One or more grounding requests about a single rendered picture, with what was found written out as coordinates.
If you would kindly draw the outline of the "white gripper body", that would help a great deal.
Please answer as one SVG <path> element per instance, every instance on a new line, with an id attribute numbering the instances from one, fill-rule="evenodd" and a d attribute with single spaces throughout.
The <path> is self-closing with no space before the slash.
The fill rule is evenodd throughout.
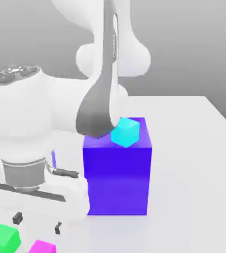
<path id="1" fill-rule="evenodd" d="M 81 181 L 82 178 L 70 179 L 67 186 L 46 182 L 33 192 L 19 192 L 0 183 L 0 207 L 46 215 L 57 221 L 79 221 L 90 208 L 87 183 Z"/>

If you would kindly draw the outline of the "large blue box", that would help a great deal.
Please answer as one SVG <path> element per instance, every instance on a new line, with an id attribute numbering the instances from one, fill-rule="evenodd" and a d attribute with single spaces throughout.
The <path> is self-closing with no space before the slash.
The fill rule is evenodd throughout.
<path id="1" fill-rule="evenodd" d="M 88 181 L 89 215 L 147 215 L 152 144 L 145 118 L 139 140 L 125 148 L 86 136 L 83 142 L 84 176 Z"/>

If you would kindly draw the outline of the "small cyan cube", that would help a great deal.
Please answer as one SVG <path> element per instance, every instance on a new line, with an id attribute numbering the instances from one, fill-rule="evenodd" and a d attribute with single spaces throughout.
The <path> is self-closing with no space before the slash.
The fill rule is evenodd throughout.
<path id="1" fill-rule="evenodd" d="M 140 123 L 130 118 L 120 118 L 117 126 L 111 132 L 111 142 L 128 148 L 139 141 Z"/>

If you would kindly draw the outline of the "small green cube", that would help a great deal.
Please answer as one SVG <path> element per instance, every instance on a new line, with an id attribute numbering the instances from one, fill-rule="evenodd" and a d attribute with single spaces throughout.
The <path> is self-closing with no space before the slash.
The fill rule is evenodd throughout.
<path id="1" fill-rule="evenodd" d="M 0 224 L 0 253 L 15 253 L 20 245 L 18 229 Z"/>

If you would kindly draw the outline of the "small magenta cube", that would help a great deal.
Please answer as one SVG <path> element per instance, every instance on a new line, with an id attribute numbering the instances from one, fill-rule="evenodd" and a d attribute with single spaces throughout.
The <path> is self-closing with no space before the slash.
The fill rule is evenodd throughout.
<path id="1" fill-rule="evenodd" d="M 56 253 L 56 246 L 45 241 L 36 240 L 28 253 Z"/>

